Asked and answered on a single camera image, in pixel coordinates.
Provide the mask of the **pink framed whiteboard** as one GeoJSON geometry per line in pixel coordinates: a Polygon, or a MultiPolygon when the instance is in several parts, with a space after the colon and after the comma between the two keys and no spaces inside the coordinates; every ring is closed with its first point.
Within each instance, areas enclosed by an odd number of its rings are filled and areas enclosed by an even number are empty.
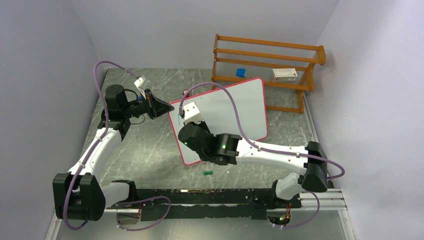
{"type": "MultiPolygon", "coordinates": [[[[240,134],[233,105],[222,89],[199,94],[190,94],[183,104],[194,102],[213,134],[240,134]]],[[[264,81],[252,78],[225,87],[231,94],[237,108],[243,132],[250,140],[259,141],[268,136],[268,115],[264,81]]]]}

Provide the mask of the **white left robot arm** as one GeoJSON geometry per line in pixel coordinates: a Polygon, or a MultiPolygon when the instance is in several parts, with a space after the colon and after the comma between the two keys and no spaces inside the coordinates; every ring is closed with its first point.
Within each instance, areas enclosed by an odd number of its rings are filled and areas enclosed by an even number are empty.
{"type": "Polygon", "coordinates": [[[150,89],[141,99],[129,101],[122,85],[106,88],[103,109],[96,135],[89,148],[66,173],[58,173],[52,181],[55,214],[59,219],[98,221],[106,208],[121,203],[134,207],[139,200],[135,182],[114,180],[101,187],[96,176],[103,169],[127,135],[131,118],[148,116],[154,120],[175,108],[158,99],[150,89]]]}

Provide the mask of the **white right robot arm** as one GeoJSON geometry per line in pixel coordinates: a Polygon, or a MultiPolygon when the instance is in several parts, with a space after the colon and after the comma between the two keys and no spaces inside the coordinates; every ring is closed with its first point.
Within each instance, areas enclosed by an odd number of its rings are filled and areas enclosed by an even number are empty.
{"type": "Polygon", "coordinates": [[[213,135],[204,123],[193,122],[181,128],[177,139],[204,162],[220,166],[258,164],[290,170],[289,176],[273,184],[269,199],[275,207],[282,207],[302,191],[324,193],[328,190],[325,154],[315,141],[297,147],[274,145],[237,134],[213,135]]]}

